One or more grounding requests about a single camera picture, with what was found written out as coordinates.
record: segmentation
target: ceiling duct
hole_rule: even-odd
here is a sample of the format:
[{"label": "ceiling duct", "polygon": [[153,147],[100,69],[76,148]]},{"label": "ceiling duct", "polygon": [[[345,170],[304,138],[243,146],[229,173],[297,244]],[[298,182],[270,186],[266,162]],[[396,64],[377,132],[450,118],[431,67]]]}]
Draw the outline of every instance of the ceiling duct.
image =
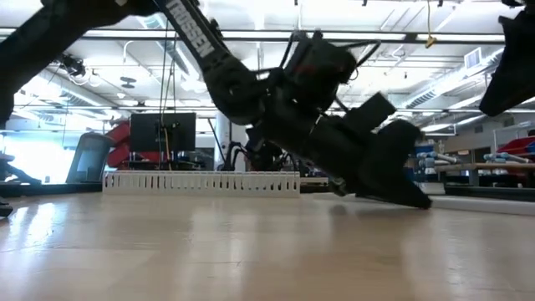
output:
[{"label": "ceiling duct", "polygon": [[410,94],[403,101],[402,106],[406,109],[414,109],[429,100],[435,99],[447,92],[456,89],[471,80],[472,77],[484,73],[492,72],[500,63],[503,48],[493,51],[488,55],[482,55],[480,63],[476,66],[467,68],[465,65],[442,75],[439,79],[434,80],[426,87]]},{"label": "ceiling duct", "polygon": [[[36,78],[39,78],[39,80],[42,82],[42,84],[45,84],[50,88],[50,90],[57,90],[57,95],[47,95],[45,92],[43,95],[39,95],[39,91],[43,88],[41,85],[38,85],[37,87],[33,87],[33,89],[37,89],[36,91],[30,90],[29,93],[36,94],[37,97],[41,98],[41,103],[44,105],[49,104],[50,106],[55,105],[72,105],[72,106],[117,106],[116,103],[107,100],[103,97],[98,96],[97,94],[94,94],[93,92],[88,91],[87,89],[78,86],[77,84],[72,83],[70,80],[61,77],[58,74],[55,74],[53,72],[50,72],[48,70],[41,71],[40,74],[36,76]],[[32,104],[29,103],[26,110],[31,110]],[[51,124],[51,125],[59,125],[62,121],[58,120],[58,118],[61,118],[61,116],[65,115],[64,110],[60,110],[58,112],[53,113],[53,111],[47,110],[47,111],[35,111],[31,110],[28,113],[32,113],[34,115],[33,118],[38,118],[40,121]],[[129,115],[129,112],[122,112],[122,115]],[[99,117],[98,115],[102,115],[105,118],[108,116],[108,114],[103,110],[98,111],[92,111],[90,112],[91,117]]]},{"label": "ceiling duct", "polygon": [[[166,29],[167,27],[166,22],[162,19],[160,14],[154,14],[150,17],[144,18],[138,17],[138,20],[146,29]],[[166,54],[171,57],[171,59],[175,61],[176,66],[179,68],[182,74],[185,74],[190,78],[193,77],[194,80],[199,79],[201,70],[197,64],[191,63],[195,62],[195,59],[183,43],[176,43],[176,47],[172,42],[166,43],[166,41],[158,41],[156,43]]]}]

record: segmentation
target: red object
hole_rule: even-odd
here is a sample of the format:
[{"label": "red object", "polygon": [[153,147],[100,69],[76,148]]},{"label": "red object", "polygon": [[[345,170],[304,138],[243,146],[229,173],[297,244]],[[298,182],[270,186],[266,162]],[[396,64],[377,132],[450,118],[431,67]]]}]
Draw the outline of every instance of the red object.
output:
[{"label": "red object", "polygon": [[[130,122],[123,121],[115,128],[106,133],[106,135],[115,141],[114,149],[108,155],[108,166],[122,168],[123,162],[129,160],[130,156]],[[139,153],[143,159],[152,162],[160,160],[160,154],[157,151]]]},{"label": "red object", "polygon": [[123,121],[115,128],[106,133],[106,135],[113,139],[116,144],[126,142],[130,138],[130,122]]},{"label": "red object", "polygon": [[500,147],[497,150],[497,153],[506,152],[511,155],[521,156],[523,158],[528,158],[532,161],[535,161],[535,156],[530,156],[530,151],[527,149],[527,147],[533,142],[535,142],[535,137],[515,139]]}]

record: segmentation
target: ceiling light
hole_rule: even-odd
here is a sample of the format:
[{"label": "ceiling light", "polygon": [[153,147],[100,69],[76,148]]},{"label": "ceiling light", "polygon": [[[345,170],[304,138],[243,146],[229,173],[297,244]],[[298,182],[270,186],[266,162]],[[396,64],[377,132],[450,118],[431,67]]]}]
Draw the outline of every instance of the ceiling light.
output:
[{"label": "ceiling light", "polygon": [[330,40],[403,40],[404,33],[324,33],[325,39]]},{"label": "ceiling light", "polygon": [[181,99],[181,103],[187,106],[199,106],[201,101],[198,99]]},{"label": "ceiling light", "polygon": [[470,117],[470,118],[467,118],[465,120],[462,120],[462,121],[459,121],[456,123],[456,125],[467,125],[471,122],[474,122],[476,120],[479,120],[480,118],[482,118],[483,116],[485,115],[479,115],[479,116],[474,116],[474,117]]},{"label": "ceiling light", "polygon": [[533,101],[535,101],[535,97],[531,98],[531,99],[528,99],[526,101],[523,102],[523,104],[530,104],[532,103]]},{"label": "ceiling light", "polygon": [[[428,34],[418,34],[417,40],[426,41]],[[502,42],[505,43],[503,34],[433,34],[439,42]]]},{"label": "ceiling light", "polygon": [[187,80],[181,83],[181,87],[186,91],[193,91],[196,93],[206,92],[206,83],[200,80]]},{"label": "ceiling light", "polygon": [[468,105],[471,105],[471,104],[473,104],[473,103],[475,103],[475,102],[481,100],[481,98],[483,98],[483,94],[478,95],[478,96],[471,97],[471,98],[469,98],[469,99],[464,99],[464,100],[462,100],[462,101],[459,101],[458,103],[456,103],[456,104],[450,106],[448,109],[451,109],[451,110],[453,110],[453,109],[460,109],[460,108],[462,108],[462,107],[466,107],[466,106],[468,106]]},{"label": "ceiling light", "polygon": [[453,137],[457,136],[455,133],[429,133],[425,134],[425,137]]},{"label": "ceiling light", "polygon": [[444,130],[445,128],[447,128],[450,125],[451,124],[428,125],[428,126],[422,128],[421,131],[432,132],[432,131],[437,131],[437,130]]},{"label": "ceiling light", "polygon": [[398,109],[398,112],[412,112],[412,113],[442,113],[443,109]]}]

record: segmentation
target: computer monitor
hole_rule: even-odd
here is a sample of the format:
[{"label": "computer monitor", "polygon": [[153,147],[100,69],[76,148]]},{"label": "computer monitor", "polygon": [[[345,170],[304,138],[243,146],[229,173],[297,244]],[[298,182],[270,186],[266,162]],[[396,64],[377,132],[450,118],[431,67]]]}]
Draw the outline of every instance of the computer monitor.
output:
[{"label": "computer monitor", "polygon": [[167,129],[169,150],[194,151],[195,113],[133,114],[130,119],[130,151],[165,151]]}]

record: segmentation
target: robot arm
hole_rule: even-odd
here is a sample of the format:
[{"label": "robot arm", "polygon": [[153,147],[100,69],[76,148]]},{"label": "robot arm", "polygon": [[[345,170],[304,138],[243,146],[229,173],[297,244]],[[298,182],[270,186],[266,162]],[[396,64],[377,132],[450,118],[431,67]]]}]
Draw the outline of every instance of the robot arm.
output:
[{"label": "robot arm", "polygon": [[[194,0],[153,1],[47,1],[0,46],[0,71],[13,72],[13,79],[4,84],[5,93],[13,95],[89,29],[117,23],[129,14],[161,11],[201,67],[214,105],[231,122],[252,125],[263,139],[325,171],[339,195],[364,191],[386,202],[431,206],[431,200],[403,173],[420,131],[397,120],[372,133],[395,112],[385,97],[377,94],[358,109],[340,105],[346,110],[343,117],[325,114],[336,100],[339,84],[347,83],[365,61],[357,61],[350,48],[374,43],[377,49],[379,43],[334,46],[320,32],[312,38],[296,33],[279,68],[258,79],[258,72],[228,51],[217,23],[209,22]],[[293,40],[298,46],[284,66]],[[46,48],[44,54],[39,47]]]}]

